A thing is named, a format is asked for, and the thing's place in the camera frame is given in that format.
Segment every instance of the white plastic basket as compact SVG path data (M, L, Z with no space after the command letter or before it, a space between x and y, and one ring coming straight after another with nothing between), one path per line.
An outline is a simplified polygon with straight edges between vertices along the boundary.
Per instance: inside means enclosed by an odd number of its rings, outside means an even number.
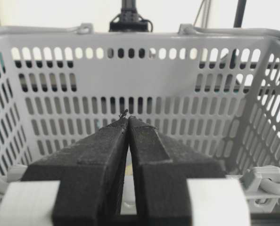
M230 173L280 167L280 32L0 28L0 175L124 109Z

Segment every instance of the basket handle hinge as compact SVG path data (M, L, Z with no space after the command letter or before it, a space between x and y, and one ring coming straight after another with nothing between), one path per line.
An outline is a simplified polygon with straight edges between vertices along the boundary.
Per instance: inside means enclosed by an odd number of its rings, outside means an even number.
M242 184L251 212L270 213L280 198L280 167L262 166L247 169L244 175L227 175L238 178Z
M94 26L90 23L81 24L77 30L77 34L93 34L94 33Z
M196 33L197 31L196 29L194 29L194 26L192 24L181 24L178 31L179 35L190 35Z

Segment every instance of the small black object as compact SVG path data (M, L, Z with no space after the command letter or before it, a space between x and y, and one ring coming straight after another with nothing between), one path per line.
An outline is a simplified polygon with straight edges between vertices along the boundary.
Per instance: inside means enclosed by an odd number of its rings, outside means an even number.
M187 178L224 178L218 161L129 118L137 214L145 225L190 225Z
M153 32L153 24L150 20L143 19L136 9L136 0L122 0L121 13L110 22L110 32Z
M28 167L22 181L60 180L55 226L97 225L99 218L120 214L127 125L121 118Z
M129 110L125 109L125 111L122 112L122 113L119 115L119 118L120 118L120 119L125 118L128 112L129 112Z

